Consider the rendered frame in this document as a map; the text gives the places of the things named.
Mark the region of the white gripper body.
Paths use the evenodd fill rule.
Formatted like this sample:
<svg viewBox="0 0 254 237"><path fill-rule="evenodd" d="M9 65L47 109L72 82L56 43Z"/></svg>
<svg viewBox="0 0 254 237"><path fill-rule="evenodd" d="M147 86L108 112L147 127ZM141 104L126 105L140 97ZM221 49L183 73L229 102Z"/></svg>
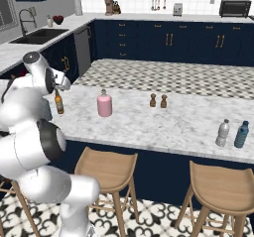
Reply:
<svg viewBox="0 0 254 237"><path fill-rule="evenodd" d="M71 83L69 79L65 76L64 72L54 69L53 73L56 88L60 90L69 90Z"/></svg>

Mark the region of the brown glass bottle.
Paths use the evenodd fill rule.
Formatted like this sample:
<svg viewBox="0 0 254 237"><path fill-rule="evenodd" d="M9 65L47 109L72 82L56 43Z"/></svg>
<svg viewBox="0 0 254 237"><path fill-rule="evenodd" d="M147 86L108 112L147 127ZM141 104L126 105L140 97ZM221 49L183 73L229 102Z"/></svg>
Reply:
<svg viewBox="0 0 254 237"><path fill-rule="evenodd" d="M64 104L63 100L59 94L59 91L55 89L55 103L59 114L64 114Z"/></svg>

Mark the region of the dark blue sink cupboards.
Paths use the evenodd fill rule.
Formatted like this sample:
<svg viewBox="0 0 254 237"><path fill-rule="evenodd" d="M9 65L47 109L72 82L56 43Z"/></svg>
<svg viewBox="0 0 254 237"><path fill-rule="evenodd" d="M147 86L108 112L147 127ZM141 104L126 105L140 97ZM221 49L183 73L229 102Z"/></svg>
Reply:
<svg viewBox="0 0 254 237"><path fill-rule="evenodd" d="M69 35L54 45L41 51L46 58L50 67L59 71L64 71L71 83L79 77L78 64L75 51L74 36ZM14 66L0 75L0 79L11 79L14 77L24 76L28 71L24 64Z"/></svg>

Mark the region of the grey dishwasher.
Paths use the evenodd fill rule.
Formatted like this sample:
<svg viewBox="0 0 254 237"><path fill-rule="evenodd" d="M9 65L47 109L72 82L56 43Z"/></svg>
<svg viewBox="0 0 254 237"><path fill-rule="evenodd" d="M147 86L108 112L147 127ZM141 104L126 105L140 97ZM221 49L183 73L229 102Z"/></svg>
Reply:
<svg viewBox="0 0 254 237"><path fill-rule="evenodd" d="M74 32L74 42L79 75L83 76L91 66L88 32L82 27Z"/></svg>

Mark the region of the pink bottle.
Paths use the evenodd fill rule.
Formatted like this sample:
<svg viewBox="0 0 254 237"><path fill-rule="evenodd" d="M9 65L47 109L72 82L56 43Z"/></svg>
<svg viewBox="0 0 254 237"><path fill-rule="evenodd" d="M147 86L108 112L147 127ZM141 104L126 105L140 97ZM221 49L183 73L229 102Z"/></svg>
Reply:
<svg viewBox="0 0 254 237"><path fill-rule="evenodd" d="M109 117L112 114L112 97L105 89L97 96L97 111L101 117Z"/></svg>

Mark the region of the black sink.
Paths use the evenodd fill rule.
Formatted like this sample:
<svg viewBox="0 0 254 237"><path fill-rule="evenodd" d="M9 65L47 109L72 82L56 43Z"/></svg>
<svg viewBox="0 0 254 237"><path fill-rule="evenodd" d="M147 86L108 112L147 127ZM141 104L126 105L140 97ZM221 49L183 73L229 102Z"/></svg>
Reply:
<svg viewBox="0 0 254 237"><path fill-rule="evenodd" d="M63 33L65 33L65 29L40 29L25 37L11 41L11 44L43 45Z"/></svg>

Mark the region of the dark metal tap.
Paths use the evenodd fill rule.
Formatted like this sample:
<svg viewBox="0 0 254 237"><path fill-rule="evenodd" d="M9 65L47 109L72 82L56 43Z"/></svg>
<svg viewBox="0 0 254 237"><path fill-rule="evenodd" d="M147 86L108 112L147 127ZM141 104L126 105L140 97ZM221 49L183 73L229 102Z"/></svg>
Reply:
<svg viewBox="0 0 254 237"><path fill-rule="evenodd" d="M32 17L31 20L23 20L23 19L22 19L22 13L25 12L25 11L28 12L28 13L31 15L31 17ZM34 16L33 13L32 13L30 10L28 10L28 9L22 9L22 10L19 12L19 21L20 21L21 31L22 31L23 37L25 37L26 34L28 33L27 29L26 29L25 26L24 26L25 23L33 23L34 26L35 26L35 28L37 28L37 22L36 22L35 16Z"/></svg>

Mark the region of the white paper towel roll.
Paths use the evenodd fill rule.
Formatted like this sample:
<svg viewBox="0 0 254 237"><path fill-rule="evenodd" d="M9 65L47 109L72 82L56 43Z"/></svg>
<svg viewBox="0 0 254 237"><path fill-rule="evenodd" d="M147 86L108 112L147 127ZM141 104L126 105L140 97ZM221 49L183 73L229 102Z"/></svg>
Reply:
<svg viewBox="0 0 254 237"><path fill-rule="evenodd" d="M74 9L76 16L82 16L81 0L74 0Z"/></svg>

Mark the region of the brown coffee machine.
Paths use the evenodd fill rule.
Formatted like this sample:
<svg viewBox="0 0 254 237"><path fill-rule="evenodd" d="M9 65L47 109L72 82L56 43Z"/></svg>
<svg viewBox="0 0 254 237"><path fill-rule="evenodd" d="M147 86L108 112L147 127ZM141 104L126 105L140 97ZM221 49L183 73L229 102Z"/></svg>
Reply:
<svg viewBox="0 0 254 237"><path fill-rule="evenodd" d="M112 16L113 15L113 0L104 0L106 5L106 16Z"/></svg>

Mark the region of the window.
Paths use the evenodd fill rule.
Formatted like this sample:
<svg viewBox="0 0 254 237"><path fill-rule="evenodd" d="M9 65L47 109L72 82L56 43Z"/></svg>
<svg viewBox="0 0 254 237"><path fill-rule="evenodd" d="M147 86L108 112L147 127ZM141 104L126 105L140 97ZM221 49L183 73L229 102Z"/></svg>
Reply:
<svg viewBox="0 0 254 237"><path fill-rule="evenodd" d="M0 32L18 25L13 0L0 0Z"/></svg>

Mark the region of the wooden bar stool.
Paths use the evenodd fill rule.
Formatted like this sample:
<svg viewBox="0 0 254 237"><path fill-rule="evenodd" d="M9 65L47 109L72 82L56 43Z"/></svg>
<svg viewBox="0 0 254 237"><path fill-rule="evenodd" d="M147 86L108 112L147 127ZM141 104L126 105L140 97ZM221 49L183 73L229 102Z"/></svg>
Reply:
<svg viewBox="0 0 254 237"><path fill-rule="evenodd" d="M121 237L125 237L123 211L127 207L128 198L131 198L131 207L134 209L136 222L139 222L139 213L134 184L134 171L138 154L124 155L114 152L101 152L86 147L75 166L76 175L87 175L96 178L101 187L101 193L110 193L113 197L113 208L99 205L97 198L91 208L96 212L100 209L112 211L116 214Z"/></svg>
<svg viewBox="0 0 254 237"><path fill-rule="evenodd" d="M197 237L201 229L218 231L233 237L242 237L246 216L254 213L254 174L251 169L233 170L223 167L203 166L190 161L190 186L175 223L178 228L190 209L192 233ZM222 226L205 226L212 210L224 214Z"/></svg>
<svg viewBox="0 0 254 237"><path fill-rule="evenodd" d="M12 184L12 187L13 189L10 190L10 189L6 189L6 188L3 188L2 186L4 185L5 182L9 182ZM8 178L4 178L2 176L0 176L0 191L3 191L3 192L9 192L9 193L15 193L18 198L19 198L19 201L27 215L27 218L29 220L29 222L31 223L31 226L32 226L32 229L34 229L35 225L34 225L34 221L33 221L33 218L31 216L31 213L29 211L29 208L27 206L27 203L25 201L25 198L23 196L23 194L21 193L21 190L19 188L19 185L16 181L14 180L10 180ZM3 224L2 224L2 220L1 220L1 217L0 217L0 237L4 237L4 230L3 230Z"/></svg>

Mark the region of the dark blue base cupboards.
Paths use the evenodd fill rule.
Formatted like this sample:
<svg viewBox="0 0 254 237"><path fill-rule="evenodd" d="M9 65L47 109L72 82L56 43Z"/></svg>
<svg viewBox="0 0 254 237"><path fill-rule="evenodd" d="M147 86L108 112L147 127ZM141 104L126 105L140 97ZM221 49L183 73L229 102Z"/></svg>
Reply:
<svg viewBox="0 0 254 237"><path fill-rule="evenodd" d="M93 59L135 59L254 67L254 24L95 20Z"/></svg>

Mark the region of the silver toaster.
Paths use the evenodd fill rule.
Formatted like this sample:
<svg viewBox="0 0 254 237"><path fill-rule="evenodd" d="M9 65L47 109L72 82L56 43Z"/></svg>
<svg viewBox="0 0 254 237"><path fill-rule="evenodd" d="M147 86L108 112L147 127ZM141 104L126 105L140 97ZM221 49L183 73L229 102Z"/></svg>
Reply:
<svg viewBox="0 0 254 237"><path fill-rule="evenodd" d="M183 4L182 3L176 3L174 5L173 15L174 16L181 16L182 13L183 13Z"/></svg>

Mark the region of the dark blue island base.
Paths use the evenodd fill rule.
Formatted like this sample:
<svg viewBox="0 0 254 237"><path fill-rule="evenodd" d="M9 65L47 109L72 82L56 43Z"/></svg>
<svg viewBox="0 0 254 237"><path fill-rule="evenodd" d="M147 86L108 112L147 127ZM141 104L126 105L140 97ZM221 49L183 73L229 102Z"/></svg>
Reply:
<svg viewBox="0 0 254 237"><path fill-rule="evenodd" d="M74 172L76 163L85 149L120 154L138 154L134 171L136 197L156 202L182 205L190 185L190 161L205 166L219 166L236 170L252 169L254 164L184 156L180 153L137 150L111 145L93 144L67 140L65 153L51 166L69 174Z"/></svg>

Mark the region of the clear plastic bottle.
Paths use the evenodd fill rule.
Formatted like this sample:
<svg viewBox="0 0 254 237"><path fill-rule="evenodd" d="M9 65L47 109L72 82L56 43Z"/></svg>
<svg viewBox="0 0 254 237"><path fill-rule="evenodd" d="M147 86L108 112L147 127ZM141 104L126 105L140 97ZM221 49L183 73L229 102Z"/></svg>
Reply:
<svg viewBox="0 0 254 237"><path fill-rule="evenodd" d="M218 129L218 135L217 135L217 138L215 140L215 144L217 146L219 146L219 147L224 147L225 146L226 138L227 138L227 135L229 133L229 129L230 129L229 120L225 119L223 121L223 123L219 126L219 129Z"/></svg>

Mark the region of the blue plastic bottle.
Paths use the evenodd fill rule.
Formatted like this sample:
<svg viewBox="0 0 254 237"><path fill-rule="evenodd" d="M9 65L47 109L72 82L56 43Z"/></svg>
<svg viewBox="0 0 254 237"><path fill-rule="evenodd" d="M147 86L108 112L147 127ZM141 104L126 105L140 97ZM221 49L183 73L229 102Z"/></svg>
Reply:
<svg viewBox="0 0 254 237"><path fill-rule="evenodd" d="M234 146L238 149L242 148L245 143L246 137L249 132L248 125L249 125L249 122L244 121L242 125L238 128L238 131L234 140Z"/></svg>

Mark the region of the black toaster oven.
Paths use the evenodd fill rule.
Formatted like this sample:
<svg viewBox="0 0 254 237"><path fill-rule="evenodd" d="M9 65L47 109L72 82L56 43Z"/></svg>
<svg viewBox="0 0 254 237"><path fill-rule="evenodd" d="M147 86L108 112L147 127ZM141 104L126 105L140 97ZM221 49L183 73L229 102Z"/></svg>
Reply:
<svg viewBox="0 0 254 237"><path fill-rule="evenodd" d="M219 16L247 18L250 7L250 0L221 0Z"/></svg>

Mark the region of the rail with hanging utensils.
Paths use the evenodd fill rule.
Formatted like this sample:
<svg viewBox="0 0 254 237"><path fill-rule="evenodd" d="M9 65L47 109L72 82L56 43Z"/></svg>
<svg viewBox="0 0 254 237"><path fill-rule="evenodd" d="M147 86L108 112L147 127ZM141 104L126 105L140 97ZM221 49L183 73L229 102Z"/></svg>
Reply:
<svg viewBox="0 0 254 237"><path fill-rule="evenodd" d="M167 0L152 0L151 10L160 11L167 8Z"/></svg>

